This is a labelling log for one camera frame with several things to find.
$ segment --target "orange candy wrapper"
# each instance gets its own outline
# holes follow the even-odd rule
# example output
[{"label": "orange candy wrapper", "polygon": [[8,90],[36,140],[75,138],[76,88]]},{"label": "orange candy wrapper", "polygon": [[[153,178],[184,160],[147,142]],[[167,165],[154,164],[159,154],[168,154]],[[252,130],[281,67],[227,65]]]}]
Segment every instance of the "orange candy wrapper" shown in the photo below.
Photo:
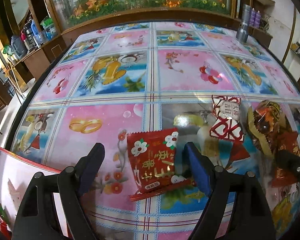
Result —
[{"label": "orange candy wrapper", "polygon": [[128,157],[138,186],[130,200],[146,199],[191,183],[175,175],[177,140],[177,128],[128,134]]}]

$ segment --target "white flower print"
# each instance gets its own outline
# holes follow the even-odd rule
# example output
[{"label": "white flower print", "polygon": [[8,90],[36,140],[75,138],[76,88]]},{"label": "white flower print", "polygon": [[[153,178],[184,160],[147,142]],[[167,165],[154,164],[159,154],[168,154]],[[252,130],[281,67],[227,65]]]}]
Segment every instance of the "white flower print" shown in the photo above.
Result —
[{"label": "white flower print", "polygon": [[149,144],[145,142],[142,138],[140,141],[136,141],[134,143],[134,147],[131,149],[131,153],[133,156],[137,157],[140,153],[144,153],[147,150]]},{"label": "white flower print", "polygon": [[171,135],[167,135],[164,139],[164,144],[173,150],[177,146],[178,132],[173,132]]}]

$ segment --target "thermos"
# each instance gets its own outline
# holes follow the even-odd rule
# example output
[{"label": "thermos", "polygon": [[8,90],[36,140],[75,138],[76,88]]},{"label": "thermos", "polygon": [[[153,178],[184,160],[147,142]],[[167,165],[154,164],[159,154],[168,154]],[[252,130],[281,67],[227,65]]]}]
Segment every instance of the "thermos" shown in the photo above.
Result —
[{"label": "thermos", "polygon": [[252,8],[249,25],[251,26],[254,25],[255,18],[256,18],[256,11],[254,10],[254,8]]},{"label": "thermos", "polygon": [[255,20],[254,20],[253,26],[255,26],[256,28],[259,28],[260,21],[261,21],[261,13],[260,13],[260,11],[258,11],[258,12],[256,13],[256,18],[255,18]]},{"label": "thermos", "polygon": [[250,12],[251,12],[251,7],[247,4],[244,4],[240,27],[238,28],[237,35],[236,35],[236,39],[240,43],[246,43],[248,39]]}]

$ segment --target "wooden shelf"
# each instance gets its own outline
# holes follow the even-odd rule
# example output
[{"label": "wooden shelf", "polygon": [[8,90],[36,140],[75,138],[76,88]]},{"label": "wooden shelf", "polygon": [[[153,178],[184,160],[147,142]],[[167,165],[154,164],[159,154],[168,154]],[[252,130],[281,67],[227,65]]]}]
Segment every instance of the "wooden shelf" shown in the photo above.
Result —
[{"label": "wooden shelf", "polygon": [[256,0],[259,3],[261,3],[264,6],[274,6],[275,1],[274,0]]}]

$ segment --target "white wall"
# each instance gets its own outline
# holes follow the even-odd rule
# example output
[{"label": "white wall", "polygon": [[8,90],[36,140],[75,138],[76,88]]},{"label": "white wall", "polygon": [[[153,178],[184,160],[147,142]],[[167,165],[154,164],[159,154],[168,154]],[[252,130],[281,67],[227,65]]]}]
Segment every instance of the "white wall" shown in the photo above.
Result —
[{"label": "white wall", "polygon": [[[300,14],[297,11],[296,26],[293,33],[292,43],[300,43]],[[300,59],[292,52],[289,51],[284,65],[289,69],[293,77],[298,80],[300,77]]]},{"label": "white wall", "polygon": [[25,16],[29,8],[28,0],[10,0],[10,1],[12,4],[12,10],[14,16],[16,18],[17,23],[19,24],[19,22],[21,22],[21,20],[23,19],[23,17]]},{"label": "white wall", "polygon": [[[265,11],[270,16],[268,32],[273,36],[269,49],[279,60],[282,60],[290,39],[294,4],[291,0],[274,1],[275,5]],[[297,41],[300,43],[300,14],[298,12],[292,43]],[[300,59],[293,52],[288,52],[284,65],[289,69],[292,76],[298,80],[300,77]]]},{"label": "white wall", "polygon": [[290,38],[294,5],[291,0],[274,0],[275,5],[266,9],[270,16],[268,33],[273,36],[269,49],[282,60]]}]

